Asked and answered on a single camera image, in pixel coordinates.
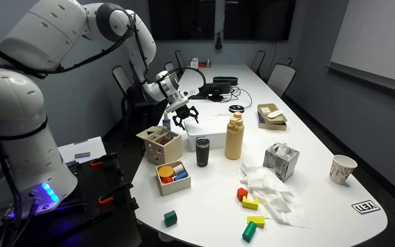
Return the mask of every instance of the television screen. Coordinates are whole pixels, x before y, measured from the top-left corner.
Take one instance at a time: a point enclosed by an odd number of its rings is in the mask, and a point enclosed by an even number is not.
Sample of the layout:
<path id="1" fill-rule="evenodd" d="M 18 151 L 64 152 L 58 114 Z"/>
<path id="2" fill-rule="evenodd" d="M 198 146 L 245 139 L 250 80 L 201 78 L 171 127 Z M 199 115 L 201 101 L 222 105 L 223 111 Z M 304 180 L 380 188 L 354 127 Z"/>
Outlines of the television screen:
<path id="1" fill-rule="evenodd" d="M 156 40 L 214 39 L 215 0 L 149 0 Z"/>
<path id="2" fill-rule="evenodd" d="M 224 39 L 288 40 L 296 0 L 226 0 Z"/>

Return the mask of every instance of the black tumbler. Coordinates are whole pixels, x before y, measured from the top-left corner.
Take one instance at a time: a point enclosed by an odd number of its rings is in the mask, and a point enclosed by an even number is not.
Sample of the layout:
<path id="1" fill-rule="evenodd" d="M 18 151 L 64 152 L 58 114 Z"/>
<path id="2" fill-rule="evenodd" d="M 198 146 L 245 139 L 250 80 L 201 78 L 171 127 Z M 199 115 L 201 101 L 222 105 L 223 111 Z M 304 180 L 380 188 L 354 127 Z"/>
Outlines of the black tumbler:
<path id="1" fill-rule="evenodd" d="M 210 154 L 210 140 L 205 137 L 196 137 L 196 161 L 200 167 L 208 164 L 208 155 Z"/>

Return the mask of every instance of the conference table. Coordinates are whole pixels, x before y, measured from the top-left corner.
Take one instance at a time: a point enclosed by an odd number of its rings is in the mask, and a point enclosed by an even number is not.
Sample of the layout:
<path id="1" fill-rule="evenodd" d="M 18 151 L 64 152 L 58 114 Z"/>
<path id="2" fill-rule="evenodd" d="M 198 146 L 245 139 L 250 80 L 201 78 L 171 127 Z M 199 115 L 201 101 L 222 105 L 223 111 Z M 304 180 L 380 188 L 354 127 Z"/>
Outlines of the conference table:
<path id="1" fill-rule="evenodd" d="M 333 153 L 307 128 L 293 111 L 246 65 L 213 64 L 200 68 L 207 83 L 214 76 L 238 78 L 238 87 L 252 97 L 252 106 L 243 113 L 245 125 L 241 158 L 232 161 L 224 149 L 210 150 L 208 166 L 198 167 L 196 153 L 187 148 L 187 133 L 171 122 L 171 130 L 182 135 L 183 155 L 180 158 L 191 177 L 191 187 L 162 196 L 155 177 L 154 164 L 144 157 L 133 179 L 132 196 L 140 208 L 136 217 L 143 224 L 188 244 L 204 247 L 221 246 L 329 246 L 348 247 L 364 242 L 382 232 L 387 217 L 381 205 L 350 175 L 345 184 L 329 180 Z M 180 90 L 197 92 L 203 80 L 199 73 L 186 70 L 180 79 Z M 199 119 L 226 118 L 232 104 L 248 106 L 249 96 L 242 91 L 239 99 L 227 103 L 190 100 L 199 111 Z M 284 111 L 287 130 L 259 128 L 258 104 L 275 104 Z M 262 166 L 265 150 L 276 142 L 287 143 L 300 152 L 295 171 L 284 184 L 300 200 L 311 228 L 281 225 L 266 219 L 264 228 L 257 228 L 251 242 L 242 239 L 247 216 L 257 211 L 243 208 L 236 197 L 242 186 L 237 169 L 243 162 Z M 352 205 L 371 200 L 378 211 L 361 214 Z M 166 227 L 164 214 L 175 210 L 177 224 Z"/>

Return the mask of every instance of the patterned paper cup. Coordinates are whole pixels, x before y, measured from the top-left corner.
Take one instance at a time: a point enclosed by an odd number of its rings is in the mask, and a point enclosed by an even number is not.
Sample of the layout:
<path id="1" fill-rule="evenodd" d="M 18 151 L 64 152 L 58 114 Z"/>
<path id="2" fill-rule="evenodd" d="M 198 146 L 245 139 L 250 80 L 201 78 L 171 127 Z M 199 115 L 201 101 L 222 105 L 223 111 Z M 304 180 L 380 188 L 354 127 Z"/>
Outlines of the patterned paper cup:
<path id="1" fill-rule="evenodd" d="M 330 169 L 330 180 L 337 184 L 343 184 L 357 166 L 358 164 L 352 158 L 335 155 Z"/>

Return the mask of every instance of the blue led light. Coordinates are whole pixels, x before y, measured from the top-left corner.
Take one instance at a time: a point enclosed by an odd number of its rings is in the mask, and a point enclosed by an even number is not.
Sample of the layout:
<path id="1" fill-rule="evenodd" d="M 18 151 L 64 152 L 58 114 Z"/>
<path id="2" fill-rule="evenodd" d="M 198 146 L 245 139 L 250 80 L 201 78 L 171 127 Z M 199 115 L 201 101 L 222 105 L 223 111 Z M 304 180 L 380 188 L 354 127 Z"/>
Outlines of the blue led light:
<path id="1" fill-rule="evenodd" d="M 45 189 L 47 194 L 51 197 L 53 202 L 59 201 L 59 197 L 56 195 L 56 193 L 51 189 L 51 187 L 47 183 L 43 183 L 42 187 Z"/>

